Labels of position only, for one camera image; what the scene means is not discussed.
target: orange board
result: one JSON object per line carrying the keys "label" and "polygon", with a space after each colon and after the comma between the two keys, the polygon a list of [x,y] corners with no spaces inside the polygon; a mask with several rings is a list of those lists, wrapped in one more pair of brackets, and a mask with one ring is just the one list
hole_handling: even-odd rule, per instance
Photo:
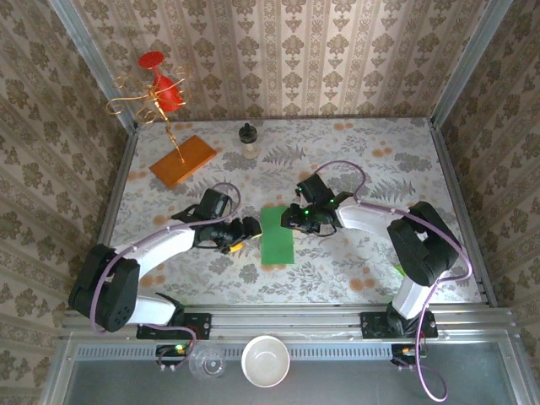
{"label": "orange board", "polygon": [[180,151],[184,158],[183,163],[174,149],[150,167],[155,176],[169,188],[184,181],[216,155],[216,151],[197,135],[193,135],[180,145]]}

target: floral tablecloth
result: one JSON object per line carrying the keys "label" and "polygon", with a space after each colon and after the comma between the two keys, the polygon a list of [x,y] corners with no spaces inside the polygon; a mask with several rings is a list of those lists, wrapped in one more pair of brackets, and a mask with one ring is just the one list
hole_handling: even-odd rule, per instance
{"label": "floral tablecloth", "polygon": [[[317,166],[348,159],[368,175],[361,192],[367,201],[405,208],[431,202],[461,239],[445,179],[424,118],[315,119],[251,121],[259,132],[261,154],[241,154],[238,130],[243,121],[208,121],[173,125],[180,141],[197,134],[218,155],[195,174],[167,189],[149,166],[172,150],[163,123],[138,129],[132,161],[111,244],[136,241],[159,229],[169,217],[198,203],[204,191],[221,181],[242,192],[241,216],[260,218],[265,206],[297,201],[294,187]],[[334,190],[352,191],[359,176],[345,166],[321,176]],[[402,276],[389,240],[341,229],[328,238],[294,232],[295,264],[261,265],[259,240],[228,256],[191,249],[172,257],[141,280],[143,292],[163,292],[187,305],[267,303],[386,303]],[[454,271],[463,271],[459,264]],[[440,289],[434,302],[479,302],[473,279]]]}

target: metal frame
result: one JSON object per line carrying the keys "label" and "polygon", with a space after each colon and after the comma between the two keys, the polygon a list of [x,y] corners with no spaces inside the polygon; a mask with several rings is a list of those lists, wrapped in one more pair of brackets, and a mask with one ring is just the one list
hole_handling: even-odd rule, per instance
{"label": "metal frame", "polygon": [[443,138],[440,129],[431,124],[429,124],[429,126],[431,137],[433,138],[433,143],[435,144],[435,150],[437,151],[437,155],[439,157],[440,167],[442,168],[442,173],[445,177],[446,185],[448,186],[448,192],[450,193],[452,205],[456,211],[457,223],[459,224],[462,232],[463,241],[465,242],[469,259],[471,259],[472,269],[475,275],[480,277],[483,285],[483,292],[488,299],[488,303],[491,306],[497,306],[495,292],[493,291],[493,286],[489,281],[488,270],[483,262],[482,253],[480,252],[478,241],[474,235],[473,224],[469,218],[465,201],[463,200],[462,191],[459,187],[459,182],[457,181],[456,172],[454,171],[450,155],[448,154],[448,149],[446,149],[445,139]]}
{"label": "metal frame", "polygon": [[[213,314],[213,330],[210,339],[226,348],[241,347],[255,336],[273,335],[290,347],[313,347],[334,345],[336,347],[363,348],[379,343],[411,343],[412,339],[364,340],[361,336],[359,313],[383,311],[384,305],[236,305],[194,306],[188,312],[210,312]],[[439,328],[439,337],[430,339],[430,344],[497,343],[505,363],[510,389],[516,403],[538,402],[538,392],[527,365],[527,357],[519,342],[518,329],[510,309],[490,308],[482,304],[431,305]],[[78,359],[78,348],[88,343],[110,345],[112,348],[170,343],[135,339],[135,327],[104,337],[94,335],[86,318],[68,311],[62,329],[62,344],[53,362],[47,388],[40,403],[57,405],[64,402],[74,364]]]}
{"label": "metal frame", "polygon": [[129,175],[129,169],[132,165],[133,155],[137,147],[138,134],[135,132],[131,137],[127,139],[126,147],[124,149],[124,155],[121,157],[120,167],[116,173],[115,185],[112,187],[111,199],[107,206],[107,212],[101,226],[100,236],[98,237],[98,243],[108,245],[111,242],[112,231],[114,230],[116,217],[118,216],[118,209],[122,202],[122,194],[124,193],[124,187],[126,186],[127,176]]}
{"label": "metal frame", "polygon": [[435,106],[431,118],[437,127],[441,127],[450,114],[511,4],[512,0],[490,0],[488,3]]}
{"label": "metal frame", "polygon": [[[477,275],[482,279],[490,305],[496,306],[493,289],[478,249],[478,243],[474,238],[444,140],[440,131],[433,127],[430,130],[467,251]],[[122,158],[119,175],[111,195],[111,205],[100,234],[102,243],[109,243],[111,240],[136,145],[137,134],[129,139]],[[384,305],[194,305],[186,308],[186,311],[213,314],[213,330],[210,338],[216,343],[225,345],[244,345],[253,337],[262,334],[276,336],[289,345],[331,344],[341,347],[347,344],[362,347],[373,345],[373,343],[411,343],[411,339],[388,339],[374,342],[362,338],[359,313],[385,309]],[[431,305],[430,310],[435,314],[440,333],[439,338],[432,339],[431,343],[497,343],[517,403],[538,402],[536,383],[528,367],[527,356],[519,341],[518,329],[512,319],[510,309],[494,308],[485,304],[465,304]],[[62,343],[53,361],[40,403],[43,405],[63,403],[68,392],[74,363],[78,361],[76,353],[82,344],[100,343],[115,347],[122,345],[126,348],[135,345],[142,348],[149,344],[168,343],[166,341],[138,341],[135,336],[136,327],[124,327],[114,334],[96,336],[89,328],[86,318],[77,312],[68,311],[62,329]]]}
{"label": "metal frame", "polygon": [[[67,34],[73,40],[77,47],[78,53],[83,57],[88,65],[92,76],[100,86],[101,91],[108,100],[116,97],[122,97],[120,90],[116,88],[112,81],[116,75],[112,74],[111,70],[105,64],[104,58],[101,56],[99,49],[95,45],[95,41],[86,29],[86,24],[79,15],[73,2],[66,0],[50,0],[49,2],[57,13],[58,18],[66,27]],[[118,115],[120,123],[126,128],[128,135],[135,133],[135,117],[126,109]]]}

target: white bowl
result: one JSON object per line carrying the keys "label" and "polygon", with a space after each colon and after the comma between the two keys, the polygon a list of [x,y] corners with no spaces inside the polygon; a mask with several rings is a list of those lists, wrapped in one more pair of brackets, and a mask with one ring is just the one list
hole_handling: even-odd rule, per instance
{"label": "white bowl", "polygon": [[279,384],[289,372],[290,356],[285,345],[273,336],[251,340],[242,354],[242,371],[254,386]]}

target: small green object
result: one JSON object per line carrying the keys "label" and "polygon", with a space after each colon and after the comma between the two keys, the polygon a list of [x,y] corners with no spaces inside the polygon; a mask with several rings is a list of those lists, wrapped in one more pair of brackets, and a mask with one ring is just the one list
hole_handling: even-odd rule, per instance
{"label": "small green object", "polygon": [[407,274],[403,271],[403,267],[401,264],[397,264],[394,266],[394,268],[403,276],[405,277]]}
{"label": "small green object", "polygon": [[281,214],[287,207],[266,207],[261,211],[261,263],[294,264],[293,231],[281,227]]}

